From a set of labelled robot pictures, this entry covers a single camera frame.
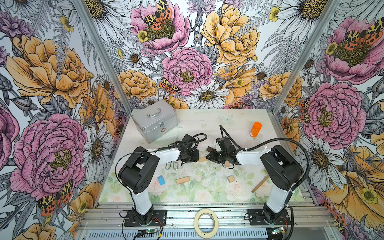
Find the wooden block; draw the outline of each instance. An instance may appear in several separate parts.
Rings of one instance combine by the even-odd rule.
[[[197,162],[206,162],[208,161],[207,157],[199,157],[199,160]]]
[[[233,181],[235,181],[235,178],[234,178],[233,176],[229,176],[229,177],[228,177],[228,181],[229,181],[229,182],[233,182]]]
[[[252,192],[255,192],[265,181],[267,181],[269,178],[269,175],[267,175],[253,190]]]
[[[190,181],[189,177],[182,177],[182,178],[176,179],[176,184],[182,184],[189,181]]]

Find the wall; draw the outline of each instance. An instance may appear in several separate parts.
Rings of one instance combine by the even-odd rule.
[[[156,11],[166,11],[159,2],[160,6],[167,3],[170,17],[164,13],[156,22]],[[326,2],[115,0],[87,4],[134,108],[165,98],[176,109],[267,109],[284,86]],[[305,17],[297,11],[301,5]],[[111,18],[104,8],[116,17]],[[344,15],[338,12],[334,18]],[[70,24],[82,26],[77,19]],[[290,106],[302,97],[302,81],[299,77],[290,93]]]
[[[126,122],[68,6],[0,1],[1,239],[74,239]]]
[[[277,116],[309,152],[311,188],[343,239],[384,239],[384,2],[344,1],[341,12],[303,66],[299,103],[287,99]],[[360,33],[368,42],[353,41]]]

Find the beige tape roll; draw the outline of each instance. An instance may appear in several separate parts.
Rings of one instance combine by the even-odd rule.
[[[199,218],[203,215],[203,214],[208,214],[212,217],[212,219],[214,220],[215,224],[214,224],[214,229],[212,230],[212,232],[209,232],[209,233],[205,233],[203,232],[200,227],[199,227]],[[216,214],[210,210],[210,209],[202,209],[200,211],[197,212],[196,216],[195,216],[195,220],[194,220],[194,226],[195,226],[195,231],[197,232],[197,234],[202,237],[202,238],[205,238],[205,239],[208,239],[208,238],[211,238],[213,236],[215,236],[215,234],[217,233],[218,231],[218,218],[216,216]]]

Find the blue block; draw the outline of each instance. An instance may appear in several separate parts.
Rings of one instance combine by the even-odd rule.
[[[158,176],[157,179],[159,180],[160,186],[163,186],[166,183],[163,175]]]

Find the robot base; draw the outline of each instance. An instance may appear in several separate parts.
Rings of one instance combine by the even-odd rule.
[[[265,220],[264,220],[264,210],[263,209],[248,209],[247,213],[248,213],[248,218],[249,218],[249,224],[251,226],[256,226],[256,225],[261,225],[261,226],[265,226],[265,225],[290,225],[291,224],[291,220],[288,216],[288,212],[286,209],[283,209],[281,212],[280,212],[280,217],[277,218],[277,220],[275,221],[274,224],[269,224],[267,223]]]
[[[127,212],[127,217],[124,221],[125,227],[143,227],[144,223],[141,221],[141,215],[138,216],[139,213],[137,213],[134,209]],[[159,221],[161,221],[161,225],[164,227],[167,222],[167,210],[153,210],[153,215],[151,218],[156,217]],[[159,227],[160,223],[155,220],[148,220],[149,224],[145,225],[146,227]]]

